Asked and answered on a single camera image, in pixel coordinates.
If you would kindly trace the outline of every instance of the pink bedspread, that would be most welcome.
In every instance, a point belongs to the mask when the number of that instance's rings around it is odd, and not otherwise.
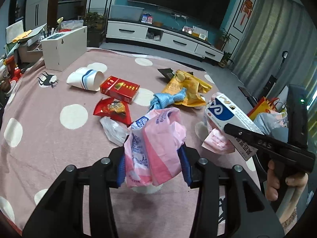
[[[195,76],[210,80],[206,72],[171,60],[101,49],[86,52],[63,72],[46,70],[44,61],[38,61],[18,82],[17,92],[5,108],[0,133],[0,208],[21,230],[36,203],[67,165],[90,166],[116,147],[107,139],[99,117],[93,115],[97,102],[106,96],[66,84],[71,72],[95,62],[107,68],[106,77],[113,75],[141,86],[130,105],[133,121],[147,113],[153,93],[161,92],[166,85],[157,69],[193,71]],[[206,100],[218,91],[212,85]],[[202,109],[179,108],[187,128],[187,146],[222,167],[242,165],[258,184],[252,164],[248,163],[249,169],[237,152],[216,155],[201,147]],[[84,231],[90,233],[87,195],[85,190]],[[123,184],[111,189],[119,237],[188,237],[197,195],[198,190],[188,188],[182,174],[159,187],[133,190]]]

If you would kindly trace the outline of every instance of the tv stand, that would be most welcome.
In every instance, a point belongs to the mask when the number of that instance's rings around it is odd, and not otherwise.
[[[148,32],[160,36],[160,40],[148,39],[146,37]],[[223,52],[214,48],[210,43],[189,35],[188,33],[179,30],[171,30],[166,26],[159,28],[141,22],[109,19],[106,38],[125,39],[152,45],[154,44],[157,45],[157,49],[160,49],[160,47],[167,47],[200,58],[207,57],[217,62],[220,62],[223,57]]]

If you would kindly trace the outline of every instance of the gray floor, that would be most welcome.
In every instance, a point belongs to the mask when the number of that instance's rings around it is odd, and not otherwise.
[[[222,69],[219,66],[213,66],[206,62],[200,62],[182,55],[176,55],[173,53],[156,50],[148,47],[139,47],[127,44],[118,43],[103,43],[100,48],[111,49],[116,51],[126,51],[137,54],[159,56],[166,59],[171,59],[180,63],[187,63],[193,66],[203,68],[209,76],[214,81],[215,85],[218,87],[220,92],[224,93],[228,98],[230,98],[238,107],[243,110],[243,112],[248,113],[252,106],[238,89],[238,86],[244,87],[243,83],[238,80],[238,78],[231,73],[228,69]]]

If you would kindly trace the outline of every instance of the curtain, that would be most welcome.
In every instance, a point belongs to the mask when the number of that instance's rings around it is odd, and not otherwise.
[[[269,97],[289,83],[302,85],[317,48],[317,30],[305,8],[292,0],[258,0],[253,13],[229,69],[254,97],[271,75],[278,80]],[[288,56],[280,68],[283,51]]]
[[[306,89],[306,101],[309,104],[317,90],[317,51],[315,53],[313,63],[311,64],[302,85]],[[317,146],[317,98],[315,98],[308,110],[308,131],[313,139],[313,142],[315,143],[315,146]]]

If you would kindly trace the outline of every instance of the screw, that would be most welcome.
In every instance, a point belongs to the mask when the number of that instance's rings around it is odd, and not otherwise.
[[[242,172],[242,170],[243,170],[243,168],[242,168],[242,166],[240,166],[240,165],[235,165],[235,170],[237,171],[237,172]]]
[[[66,166],[66,171],[67,171],[67,172],[72,172],[72,171],[74,171],[74,169],[75,169],[75,166],[74,166],[74,165],[68,165],[68,166]]]
[[[110,158],[109,157],[104,157],[101,159],[101,164],[107,165],[110,163]]]
[[[208,160],[202,157],[202,158],[199,158],[198,162],[201,163],[202,165],[205,165],[208,163]]]

